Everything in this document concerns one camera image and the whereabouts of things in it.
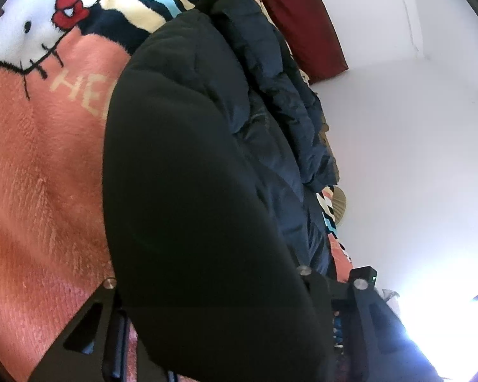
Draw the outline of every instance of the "metal bracket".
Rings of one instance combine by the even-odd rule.
[[[106,279],[56,338],[28,382],[126,382],[130,321]],[[138,340],[138,382],[176,382],[153,363]]]

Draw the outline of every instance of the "red pillow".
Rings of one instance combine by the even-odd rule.
[[[262,0],[311,83],[349,67],[322,0]]]

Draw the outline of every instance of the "silver bolt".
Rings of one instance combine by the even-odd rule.
[[[368,282],[365,279],[354,280],[354,287],[358,290],[367,290]]]
[[[299,266],[298,267],[299,275],[306,276],[311,274],[311,268],[308,266]]]
[[[106,289],[106,290],[113,290],[117,287],[117,279],[115,279],[114,277],[108,277],[107,279],[105,279],[105,281],[103,282],[103,287]]]

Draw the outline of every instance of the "pink fleece blanket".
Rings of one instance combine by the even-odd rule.
[[[113,276],[101,209],[110,96],[135,48],[195,1],[8,0],[0,10],[0,360],[18,382]]]

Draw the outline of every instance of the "hello kitty blanket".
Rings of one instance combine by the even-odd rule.
[[[101,207],[108,103],[131,53],[196,1],[0,10],[0,361],[18,382],[113,275]]]

